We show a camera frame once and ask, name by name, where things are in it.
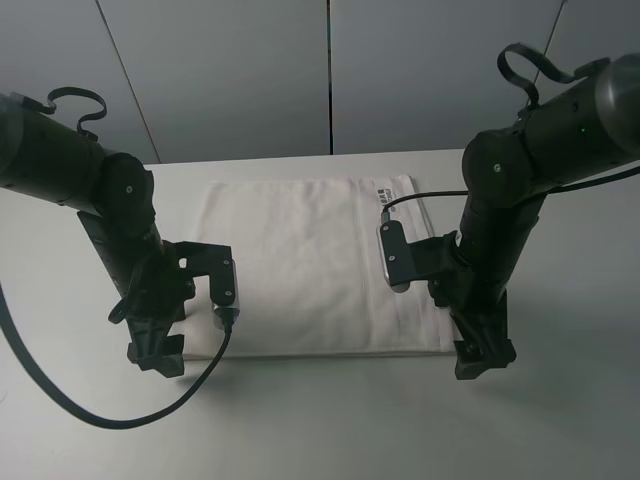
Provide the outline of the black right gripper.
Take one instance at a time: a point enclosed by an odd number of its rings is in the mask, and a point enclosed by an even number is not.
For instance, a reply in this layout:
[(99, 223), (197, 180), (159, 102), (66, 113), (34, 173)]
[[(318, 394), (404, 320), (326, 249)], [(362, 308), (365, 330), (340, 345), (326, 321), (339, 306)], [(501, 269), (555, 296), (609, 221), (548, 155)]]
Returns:
[[(508, 338), (506, 284), (510, 270), (459, 265), (438, 272), (428, 282), (437, 307), (449, 310), (460, 338), (454, 342), (457, 380), (474, 380), (488, 370), (503, 369), (515, 361), (516, 351)], [(478, 345), (500, 345), (485, 352)]]

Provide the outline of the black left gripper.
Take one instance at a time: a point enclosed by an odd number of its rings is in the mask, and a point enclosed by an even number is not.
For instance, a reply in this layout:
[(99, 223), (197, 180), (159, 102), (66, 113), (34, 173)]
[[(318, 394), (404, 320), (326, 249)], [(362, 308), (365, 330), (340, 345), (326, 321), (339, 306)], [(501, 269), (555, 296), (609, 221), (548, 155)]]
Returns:
[(194, 280), (180, 265), (175, 244), (163, 241), (159, 251), (136, 262), (121, 300), (108, 315), (111, 323), (127, 322), (132, 364), (162, 376), (184, 374), (184, 336), (168, 333), (185, 319), (184, 303), (194, 296)]

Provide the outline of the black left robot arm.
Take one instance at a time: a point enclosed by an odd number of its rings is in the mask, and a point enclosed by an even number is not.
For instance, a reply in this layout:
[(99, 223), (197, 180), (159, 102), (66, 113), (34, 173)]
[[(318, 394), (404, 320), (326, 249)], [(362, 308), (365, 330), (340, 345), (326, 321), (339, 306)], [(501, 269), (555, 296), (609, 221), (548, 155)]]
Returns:
[(126, 323), (129, 360), (166, 378), (183, 375), (184, 338), (170, 330), (195, 289), (155, 224), (152, 173), (12, 95), (1, 98), (1, 186), (76, 210), (121, 297), (108, 319)]

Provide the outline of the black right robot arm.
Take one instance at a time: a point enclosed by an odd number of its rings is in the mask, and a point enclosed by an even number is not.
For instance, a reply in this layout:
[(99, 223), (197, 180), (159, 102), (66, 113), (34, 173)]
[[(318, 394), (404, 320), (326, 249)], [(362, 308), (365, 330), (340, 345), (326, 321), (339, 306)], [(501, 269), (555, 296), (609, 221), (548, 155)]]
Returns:
[(472, 380), (516, 358), (506, 285), (546, 198), (639, 158), (639, 56), (597, 59), (571, 73), (522, 43), (497, 66), (527, 106), (510, 127), (477, 134), (462, 157), (467, 200), (459, 230), (435, 239), (429, 282), (449, 310), (455, 376)]

